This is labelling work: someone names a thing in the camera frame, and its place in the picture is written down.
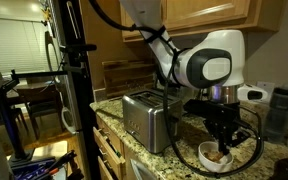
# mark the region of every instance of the window blinds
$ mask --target window blinds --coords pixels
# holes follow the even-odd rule
[[[16,73],[50,71],[45,50],[44,33],[47,28],[39,22],[0,19],[0,71],[10,75]],[[55,49],[58,52],[56,39]],[[58,69],[56,54],[49,45],[53,71]]]

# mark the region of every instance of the kitchen counter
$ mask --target kitchen counter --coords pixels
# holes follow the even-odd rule
[[[193,173],[176,157],[171,147],[163,153],[151,154],[143,145],[135,140],[124,130],[121,100],[106,100],[92,103],[91,108],[96,114],[116,133],[124,145],[130,148],[138,159],[147,168],[161,179],[212,179]],[[261,111],[258,106],[247,104],[248,107]],[[250,116],[241,112],[242,118]],[[178,124],[180,140],[177,146],[185,160],[195,167],[205,171],[198,160],[198,146],[200,143],[212,140],[203,125],[203,119],[195,115],[185,115]],[[249,138],[236,148],[231,149],[234,156],[232,168],[243,165],[251,157],[255,149],[254,138]],[[245,171],[222,179],[268,179],[273,175],[274,163],[283,158],[288,158],[288,148],[265,142],[264,153],[261,158]]]

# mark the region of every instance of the drawer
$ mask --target drawer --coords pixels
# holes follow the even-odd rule
[[[100,152],[104,160],[107,160],[109,165],[112,167],[118,179],[123,179],[125,174],[125,159],[123,156],[118,157],[111,146],[106,141],[105,137],[102,136],[99,130],[93,127],[94,139],[97,143]]]
[[[109,128],[103,120],[96,116],[96,121],[99,127],[99,130],[103,132],[109,139],[110,144],[114,147],[115,151],[118,151],[121,155],[124,155],[124,146],[123,142],[117,137],[117,135]]]
[[[109,170],[106,168],[104,162],[99,156],[97,156],[97,160],[100,167],[101,180],[114,180]]]

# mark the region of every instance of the stainless steel toaster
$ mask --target stainless steel toaster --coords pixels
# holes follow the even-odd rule
[[[168,96],[171,132],[177,134],[182,101]],[[163,114],[163,93],[142,89],[125,94],[122,99],[124,128],[151,153],[160,153],[170,145]]]

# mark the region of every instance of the bowl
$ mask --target bowl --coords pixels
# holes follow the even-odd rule
[[[218,144],[212,141],[206,141],[199,145],[198,147],[198,159],[201,164],[211,172],[227,172],[231,169],[233,163],[233,156],[231,153],[223,156],[219,162],[213,162],[207,159],[204,155],[205,152],[218,151]]]

